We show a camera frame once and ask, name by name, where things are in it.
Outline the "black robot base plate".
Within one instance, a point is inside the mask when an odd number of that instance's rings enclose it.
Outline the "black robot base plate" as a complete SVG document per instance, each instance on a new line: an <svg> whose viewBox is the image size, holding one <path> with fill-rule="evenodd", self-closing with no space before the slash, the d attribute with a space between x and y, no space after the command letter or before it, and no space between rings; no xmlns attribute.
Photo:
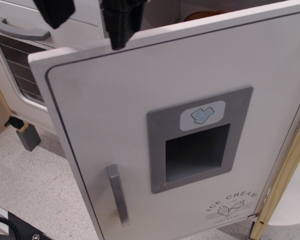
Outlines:
<svg viewBox="0 0 300 240"><path fill-rule="evenodd" d="M34 235L38 235L39 240L52 240L52 238L50 238L44 232L30 225L13 213L8 212L7 216L8 220L16 226L21 240L32 240Z"/></svg>

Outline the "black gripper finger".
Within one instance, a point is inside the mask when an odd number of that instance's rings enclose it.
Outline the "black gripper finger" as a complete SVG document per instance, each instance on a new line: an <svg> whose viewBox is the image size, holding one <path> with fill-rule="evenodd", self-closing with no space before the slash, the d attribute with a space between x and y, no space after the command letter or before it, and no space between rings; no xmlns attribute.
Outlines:
<svg viewBox="0 0 300 240"><path fill-rule="evenodd" d="M103 19L113 50L126 46L141 29L145 0L104 0Z"/></svg>
<svg viewBox="0 0 300 240"><path fill-rule="evenodd" d="M66 22L76 11L73 0L34 0L44 21L53 29Z"/></svg>

